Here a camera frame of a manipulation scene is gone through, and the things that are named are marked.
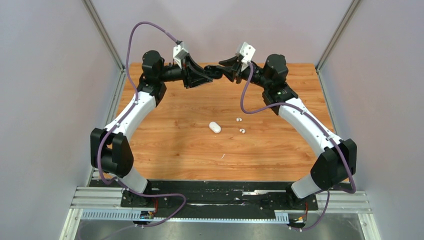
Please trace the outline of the black earbud charging case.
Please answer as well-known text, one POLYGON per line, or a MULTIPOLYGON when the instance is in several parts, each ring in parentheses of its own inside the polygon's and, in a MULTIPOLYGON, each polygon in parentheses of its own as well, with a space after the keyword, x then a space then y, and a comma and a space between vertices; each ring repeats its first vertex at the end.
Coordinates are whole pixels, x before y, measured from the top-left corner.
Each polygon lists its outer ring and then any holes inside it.
POLYGON ((217 80, 223 77, 223 67, 220 65, 206 65, 204 68, 204 75, 206 79, 217 80))

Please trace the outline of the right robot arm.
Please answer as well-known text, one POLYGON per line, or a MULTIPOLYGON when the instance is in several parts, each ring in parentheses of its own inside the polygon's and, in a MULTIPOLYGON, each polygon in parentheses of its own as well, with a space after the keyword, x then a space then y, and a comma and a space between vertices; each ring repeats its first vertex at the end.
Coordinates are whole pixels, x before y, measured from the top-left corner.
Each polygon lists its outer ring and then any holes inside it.
POLYGON ((287 121, 314 151, 317 160, 310 172, 286 188, 285 201, 298 209, 306 198, 330 189, 353 194, 357 191, 353 176, 356 172, 357 145, 342 139, 325 127, 304 105, 299 95, 287 83, 289 69, 285 56, 271 54, 262 67, 242 56, 219 61, 218 70, 231 82, 246 80, 247 87, 255 84, 263 88, 266 109, 287 121))

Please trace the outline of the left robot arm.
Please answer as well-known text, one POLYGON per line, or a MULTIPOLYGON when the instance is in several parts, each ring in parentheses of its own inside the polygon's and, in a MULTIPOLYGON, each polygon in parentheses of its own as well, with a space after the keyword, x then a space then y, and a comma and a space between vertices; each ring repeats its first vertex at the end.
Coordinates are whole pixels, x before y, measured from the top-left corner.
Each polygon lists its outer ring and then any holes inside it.
POLYGON ((140 206, 149 206, 153 193, 149 180, 134 167, 134 156, 130 140, 144 118, 164 98, 166 83, 182 81, 185 88, 195 88, 211 83, 221 76, 216 70, 201 67, 184 54, 180 62, 165 63, 156 50, 149 50, 142 56, 142 75, 135 93, 124 110, 103 128, 94 128, 90 133, 90 163, 100 173, 113 176, 123 187, 134 193, 134 200, 140 206))

